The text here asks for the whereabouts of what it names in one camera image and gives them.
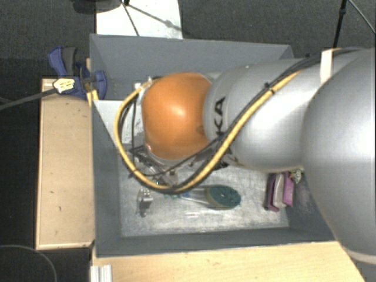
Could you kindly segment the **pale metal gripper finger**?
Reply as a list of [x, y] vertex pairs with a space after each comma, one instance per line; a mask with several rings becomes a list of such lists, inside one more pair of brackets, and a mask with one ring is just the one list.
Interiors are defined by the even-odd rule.
[[153, 203], [153, 197], [149, 189], [140, 189], [136, 199], [136, 212], [139, 216], [145, 217]]

